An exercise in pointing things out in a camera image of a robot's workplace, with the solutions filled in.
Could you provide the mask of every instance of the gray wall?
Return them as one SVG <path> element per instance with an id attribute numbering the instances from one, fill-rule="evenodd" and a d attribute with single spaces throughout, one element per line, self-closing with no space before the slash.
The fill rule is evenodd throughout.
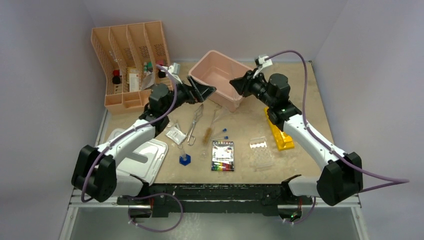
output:
<path id="1" fill-rule="evenodd" d="M 313 59 L 347 0 L 84 0 L 96 26 L 162 20 L 173 60 L 238 60 L 285 49 Z M 280 60 L 298 61 L 285 54 Z"/>
<path id="2" fill-rule="evenodd" d="M 59 237 L 105 77 L 80 0 L 0 1 L 0 239 Z"/>
<path id="3" fill-rule="evenodd" d="M 423 12 L 422 0 L 350 0 L 314 61 L 334 141 L 365 169 L 411 180 L 360 195 L 375 240 L 424 236 Z"/>

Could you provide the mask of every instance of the table top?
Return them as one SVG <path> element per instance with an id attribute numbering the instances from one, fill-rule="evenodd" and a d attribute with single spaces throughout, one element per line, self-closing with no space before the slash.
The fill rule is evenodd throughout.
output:
<path id="1" fill-rule="evenodd" d="M 189 70 L 195 62 L 181 62 L 179 76 L 185 80 Z M 245 63 L 254 67 L 254 63 Z M 328 140 L 332 140 L 327 117 L 324 111 L 320 92 L 313 74 L 312 66 L 307 64 L 308 82 L 306 95 L 306 115 L 308 121 Z M 302 94 L 304 87 L 304 69 L 301 63 L 274 63 L 266 69 L 265 77 L 272 73 L 281 73 L 288 77 L 291 87 L 290 100 L 299 108 L 302 107 Z M 296 174 L 304 176 L 319 176 L 320 170 L 314 160 L 295 141 L 295 148 L 278 151 L 267 121 L 262 102 L 254 96 L 245 98 L 238 109 L 214 123 L 214 133 L 226 128 L 229 141 L 234 142 L 234 171 L 212 171 L 212 144 L 207 147 L 202 144 L 202 138 L 206 129 L 210 126 L 214 110 L 219 106 L 206 100 L 204 103 L 203 116 L 197 123 L 193 135 L 198 139 L 193 146 L 188 146 L 186 141 L 183 148 L 191 156 L 191 163 L 183 166 L 179 163 L 180 150 L 177 145 L 165 136 L 165 129 L 157 140 L 168 145 L 168 153 L 157 175 L 156 183 L 223 183 L 223 184 L 278 184 L 281 181 Z M 189 130 L 195 110 L 200 103 L 190 105 L 183 104 L 174 110 L 169 118 L 172 122 L 178 122 L 181 131 Z M 137 119 L 141 112 L 111 115 L 106 124 L 106 140 L 114 129 L 127 129 Z M 253 167 L 252 150 L 249 141 L 252 138 L 266 137 L 270 150 L 273 166 L 263 170 Z"/>

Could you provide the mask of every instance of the brush bristles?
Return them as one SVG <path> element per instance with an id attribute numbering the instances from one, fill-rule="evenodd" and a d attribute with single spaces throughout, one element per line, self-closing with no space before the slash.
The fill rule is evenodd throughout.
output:
<path id="1" fill-rule="evenodd" d="M 204 145 L 208 144 L 209 139 L 211 138 L 211 135 L 212 135 L 212 127 L 208 127 L 206 129 L 206 132 L 204 133 L 204 136 L 203 136 L 202 142 L 203 142 Z"/>

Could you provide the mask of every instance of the peach plastic organizer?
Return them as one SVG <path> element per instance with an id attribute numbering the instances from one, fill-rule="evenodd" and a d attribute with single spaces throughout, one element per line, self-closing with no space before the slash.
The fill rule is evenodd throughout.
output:
<path id="1" fill-rule="evenodd" d="M 119 26 L 96 27 L 91 32 L 91 43 L 106 75 L 104 106 L 112 114 L 142 112 L 149 102 L 151 90 L 130 92 L 127 80 L 128 67 L 139 72 L 139 89 L 144 77 L 144 63 L 157 61 L 170 64 L 161 21 Z M 113 84 L 113 71 L 119 70 L 121 84 Z M 164 83 L 172 89 L 171 81 L 158 78 L 158 69 L 153 67 L 156 84 Z"/>
<path id="2" fill-rule="evenodd" d="M 209 99 L 234 112 L 243 97 L 230 85 L 230 80 L 244 76 L 248 70 L 252 69 L 218 51 L 211 50 L 188 74 L 199 83 L 216 87 L 216 92 Z"/>

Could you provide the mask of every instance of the metal tongs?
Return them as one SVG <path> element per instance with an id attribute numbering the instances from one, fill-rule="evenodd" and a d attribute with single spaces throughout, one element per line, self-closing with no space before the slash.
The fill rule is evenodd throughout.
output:
<path id="1" fill-rule="evenodd" d="M 196 137 L 193 136 L 193 131 L 195 130 L 196 123 L 199 121 L 203 114 L 203 103 L 198 107 L 194 112 L 193 123 L 191 124 L 190 130 L 188 131 L 187 144 L 193 146 L 196 142 Z"/>

